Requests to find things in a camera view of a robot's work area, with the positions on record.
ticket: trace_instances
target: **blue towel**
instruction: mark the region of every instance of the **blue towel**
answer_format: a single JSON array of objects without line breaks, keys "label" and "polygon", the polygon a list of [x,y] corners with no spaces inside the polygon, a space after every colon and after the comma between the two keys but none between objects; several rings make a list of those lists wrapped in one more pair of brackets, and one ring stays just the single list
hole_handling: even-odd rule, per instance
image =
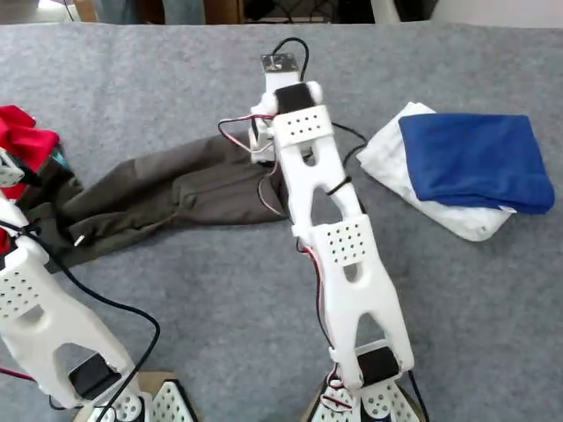
[{"label": "blue towel", "polygon": [[419,200],[544,214],[555,202],[527,116],[420,114],[398,121]]}]

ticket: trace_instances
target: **white robotic arm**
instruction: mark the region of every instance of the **white robotic arm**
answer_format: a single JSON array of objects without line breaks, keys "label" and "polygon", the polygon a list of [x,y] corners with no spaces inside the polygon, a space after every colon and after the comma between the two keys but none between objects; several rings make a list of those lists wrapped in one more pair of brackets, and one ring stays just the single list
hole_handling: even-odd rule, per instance
[{"label": "white robotic arm", "polygon": [[[29,169],[4,149],[0,149],[0,161],[1,187],[37,181]],[[17,228],[28,226],[19,208],[1,193],[0,221]],[[63,407],[104,403],[131,373],[133,361],[96,314],[61,289],[45,268],[49,256],[43,248],[13,228],[4,225],[3,229],[13,247],[0,270],[2,340],[41,391]],[[55,356],[67,344],[98,354],[68,375]],[[100,367],[105,367],[102,373],[98,371]],[[139,395],[135,377],[122,396],[138,400]],[[136,420],[142,406],[137,409],[126,420]]]},{"label": "white robotic arm", "polygon": [[[414,364],[397,293],[379,258],[369,217],[362,212],[342,168],[333,125],[322,105],[322,90],[317,83],[299,81],[293,55],[264,55],[262,64],[266,93],[252,112],[274,117],[269,126],[265,121],[252,125],[249,135],[253,149],[263,149],[272,141],[273,145],[253,154],[252,160],[275,157],[279,161],[289,192],[293,235],[318,264],[324,308],[321,324],[335,364],[321,399],[332,415],[346,413],[342,420],[350,422],[359,421],[363,411],[372,417],[387,415],[389,420],[399,420],[401,410],[395,411],[395,403],[403,414],[409,414],[408,420],[418,420],[415,412],[408,411],[410,406],[394,382]],[[303,152],[311,150],[313,165],[303,159]],[[317,188],[338,206],[340,222],[313,225],[311,209]],[[384,338],[356,348],[358,322],[364,314],[373,317]],[[339,393],[342,384],[346,395]],[[310,420],[324,419],[325,410],[319,406]]]}]

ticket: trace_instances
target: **gray carpet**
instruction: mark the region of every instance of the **gray carpet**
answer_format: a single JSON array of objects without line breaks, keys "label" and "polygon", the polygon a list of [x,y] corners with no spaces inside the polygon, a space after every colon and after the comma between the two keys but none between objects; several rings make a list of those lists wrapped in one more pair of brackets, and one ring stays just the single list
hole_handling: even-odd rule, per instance
[{"label": "gray carpet", "polygon": [[[308,78],[323,85],[335,120],[372,135],[409,100],[437,111],[526,113],[561,192],[562,31],[7,26],[0,102],[56,130],[91,184],[125,158],[211,135],[222,117],[247,113],[263,90],[259,54],[290,34],[310,43]],[[339,134],[338,142],[345,152],[356,139]],[[433,420],[561,420],[563,207],[514,216],[491,240],[471,244],[357,163],[350,173],[398,289]],[[317,221],[326,217],[316,210]],[[207,421],[295,421],[329,368],[314,273],[287,223],[164,233],[76,273],[158,318],[163,336],[146,368],[176,371]],[[140,355],[147,324],[62,284],[103,311]],[[69,420],[50,412],[34,385],[6,377],[0,406],[6,421]]]}]

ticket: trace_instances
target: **brown cloth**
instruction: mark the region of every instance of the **brown cloth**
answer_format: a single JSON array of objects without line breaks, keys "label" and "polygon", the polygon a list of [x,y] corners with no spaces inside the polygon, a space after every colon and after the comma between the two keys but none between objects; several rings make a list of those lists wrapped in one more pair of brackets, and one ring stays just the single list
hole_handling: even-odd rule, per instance
[{"label": "brown cloth", "polygon": [[[159,229],[279,221],[258,196],[269,171],[220,135],[127,160],[87,189],[51,157],[39,171],[43,186],[29,186],[18,206],[73,266]],[[282,209],[284,189],[279,173],[262,182],[262,195],[275,209]]]}]

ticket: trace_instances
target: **red cloth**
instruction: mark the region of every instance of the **red cloth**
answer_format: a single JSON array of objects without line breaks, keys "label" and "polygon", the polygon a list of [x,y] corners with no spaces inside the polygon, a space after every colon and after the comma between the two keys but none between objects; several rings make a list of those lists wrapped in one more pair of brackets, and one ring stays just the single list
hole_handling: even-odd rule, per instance
[{"label": "red cloth", "polygon": [[[51,130],[35,128],[35,119],[15,105],[0,105],[0,147],[19,157],[37,171],[59,143],[59,135]],[[6,198],[17,200],[26,185],[18,183],[3,187]]]}]

